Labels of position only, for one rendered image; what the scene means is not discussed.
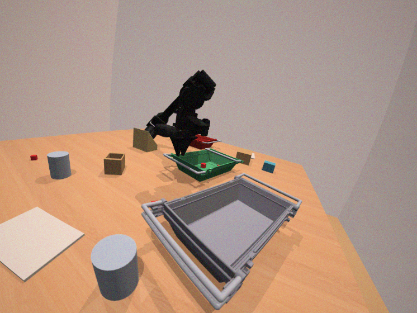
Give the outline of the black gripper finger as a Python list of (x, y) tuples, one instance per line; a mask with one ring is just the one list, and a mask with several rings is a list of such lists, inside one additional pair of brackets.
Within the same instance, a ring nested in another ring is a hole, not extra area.
[(188, 149), (191, 141), (193, 141), (194, 139), (197, 139), (198, 137), (196, 136), (187, 136), (185, 134), (182, 134), (182, 137), (185, 137), (185, 139), (182, 141), (181, 144), (181, 155), (184, 156), (186, 150)]
[(171, 139), (171, 141), (172, 141), (172, 143), (173, 143), (173, 146), (174, 146), (174, 149), (175, 149), (175, 151), (176, 151), (176, 156), (179, 156), (180, 155), (180, 151), (181, 151), (181, 144), (182, 144), (182, 141), (185, 139), (185, 137), (170, 137), (170, 139)]

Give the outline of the teal cube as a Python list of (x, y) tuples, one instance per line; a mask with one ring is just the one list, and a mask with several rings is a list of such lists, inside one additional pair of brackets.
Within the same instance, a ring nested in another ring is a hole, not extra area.
[(264, 170), (266, 172), (273, 173), (275, 166), (276, 166), (275, 163), (272, 163), (272, 162), (269, 162), (269, 161), (265, 160), (262, 170)]

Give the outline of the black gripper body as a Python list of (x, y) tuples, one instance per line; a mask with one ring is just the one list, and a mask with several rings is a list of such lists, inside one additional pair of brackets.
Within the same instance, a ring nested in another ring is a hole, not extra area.
[(176, 123), (173, 123), (173, 126), (167, 124), (156, 124), (156, 126), (154, 127), (154, 133), (162, 137), (182, 137), (182, 134), (185, 134), (187, 136), (195, 136), (194, 134), (190, 133), (190, 131), (187, 128), (180, 127), (181, 119), (185, 112), (187, 112), (186, 116), (193, 116), (195, 110), (177, 107), (177, 110), (174, 111), (174, 113), (177, 114)]

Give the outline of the grey cylinder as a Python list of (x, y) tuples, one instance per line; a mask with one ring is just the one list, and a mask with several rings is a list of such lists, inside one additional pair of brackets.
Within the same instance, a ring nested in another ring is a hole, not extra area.
[(50, 176), (52, 179), (64, 179), (71, 176), (69, 153), (56, 151), (47, 154)]
[(131, 295), (139, 281), (136, 242), (124, 234), (113, 234), (99, 241), (91, 261), (102, 296), (119, 301)]

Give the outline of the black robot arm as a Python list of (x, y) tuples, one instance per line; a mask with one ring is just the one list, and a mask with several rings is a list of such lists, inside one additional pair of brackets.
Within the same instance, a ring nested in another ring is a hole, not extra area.
[[(144, 131), (148, 131), (153, 139), (157, 136), (157, 134), (154, 133), (154, 126), (156, 126), (156, 124), (167, 124), (177, 107), (190, 110), (201, 108), (204, 101), (209, 101), (211, 99), (216, 84), (204, 70), (198, 70), (182, 86), (179, 96), (167, 107), (167, 109), (162, 113), (158, 113), (156, 116), (154, 115), (154, 117), (146, 124), (147, 127)], [(181, 128), (187, 128), (190, 133), (194, 135), (203, 135), (205, 130), (209, 130), (210, 120), (206, 118), (198, 119), (197, 113), (194, 113), (193, 116), (186, 116), (186, 114), (187, 112), (184, 113), (181, 119)]]

